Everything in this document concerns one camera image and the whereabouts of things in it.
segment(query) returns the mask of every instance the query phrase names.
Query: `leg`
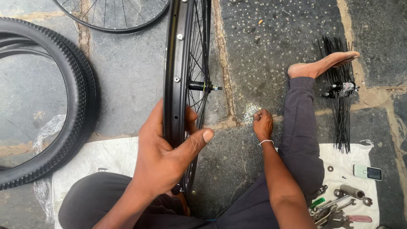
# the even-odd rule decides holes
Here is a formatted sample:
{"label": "leg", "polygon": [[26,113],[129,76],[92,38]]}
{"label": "leg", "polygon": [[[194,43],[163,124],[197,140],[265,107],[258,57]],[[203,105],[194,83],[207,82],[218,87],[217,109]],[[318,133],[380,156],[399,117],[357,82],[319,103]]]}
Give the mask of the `leg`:
{"label": "leg", "polygon": [[310,64],[294,64],[288,69],[290,90],[284,110],[284,129],[280,157],[297,181],[309,206],[324,180],[324,165],[319,159],[313,86],[315,78],[330,67],[338,67],[359,57],[358,52],[333,53]]}
{"label": "leg", "polygon": [[218,228],[278,228],[264,172],[216,221]]}
{"label": "leg", "polygon": [[[98,172],[77,181],[66,194],[58,213],[64,229],[90,229],[119,200],[131,177],[121,174]],[[144,211],[135,228],[197,228],[208,221],[183,216],[178,198],[167,194],[158,196]]]}

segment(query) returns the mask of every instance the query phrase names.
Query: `phone screen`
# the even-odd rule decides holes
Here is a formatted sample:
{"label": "phone screen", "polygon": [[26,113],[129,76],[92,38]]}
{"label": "phone screen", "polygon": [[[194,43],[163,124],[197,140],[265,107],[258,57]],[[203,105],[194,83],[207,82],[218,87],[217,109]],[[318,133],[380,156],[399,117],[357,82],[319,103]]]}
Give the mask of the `phone screen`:
{"label": "phone screen", "polygon": [[382,179],[381,170],[368,167],[367,174],[368,174],[368,178],[370,178],[370,179],[375,179],[375,180],[381,180]]}

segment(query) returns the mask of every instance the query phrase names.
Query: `pink screwdriver handle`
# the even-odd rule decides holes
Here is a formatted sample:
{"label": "pink screwdriver handle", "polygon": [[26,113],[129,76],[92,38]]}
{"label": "pink screwdriver handle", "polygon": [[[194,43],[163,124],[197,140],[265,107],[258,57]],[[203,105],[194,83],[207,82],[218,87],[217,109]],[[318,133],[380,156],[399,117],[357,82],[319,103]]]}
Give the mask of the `pink screwdriver handle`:
{"label": "pink screwdriver handle", "polygon": [[351,222],[372,222],[370,216],[346,216]]}

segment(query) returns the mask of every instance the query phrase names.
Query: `white tarp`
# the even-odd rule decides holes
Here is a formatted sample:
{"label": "white tarp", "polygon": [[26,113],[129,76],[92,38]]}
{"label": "white tarp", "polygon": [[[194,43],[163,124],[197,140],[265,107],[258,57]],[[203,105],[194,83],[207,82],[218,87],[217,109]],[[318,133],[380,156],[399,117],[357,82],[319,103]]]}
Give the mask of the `white tarp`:
{"label": "white tarp", "polygon": [[[357,205],[349,206],[344,209],[344,212],[347,215],[369,215],[373,219],[373,223],[354,223],[353,226],[357,225],[355,228],[358,229],[375,229],[379,225],[375,181],[357,178],[352,174],[353,164],[370,165],[368,154],[372,146],[351,144],[352,153],[350,154],[340,153],[333,149],[332,144],[320,144],[319,147],[320,158],[324,160],[325,167],[324,184],[328,185],[328,190],[322,197],[326,199],[326,202],[336,199],[333,190],[338,189],[341,184],[363,190],[366,196],[373,200],[373,205],[367,207],[361,200],[357,200]],[[133,176],[137,150],[138,137],[87,143],[67,165],[56,171],[52,181],[55,229],[61,229],[58,211],[63,198],[76,181],[97,172],[99,168],[105,168],[107,172]],[[330,165],[334,167],[333,172],[326,170]],[[350,198],[339,203],[339,206],[348,201]]]}

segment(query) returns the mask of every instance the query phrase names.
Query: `white mobile phone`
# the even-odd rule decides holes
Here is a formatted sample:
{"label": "white mobile phone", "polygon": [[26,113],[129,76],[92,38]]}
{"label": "white mobile phone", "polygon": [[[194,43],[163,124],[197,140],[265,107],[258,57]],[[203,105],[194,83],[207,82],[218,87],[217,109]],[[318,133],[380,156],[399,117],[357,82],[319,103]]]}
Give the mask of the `white mobile phone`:
{"label": "white mobile phone", "polygon": [[367,167],[365,165],[353,165],[353,175],[362,178],[382,180],[382,171],[378,168]]}

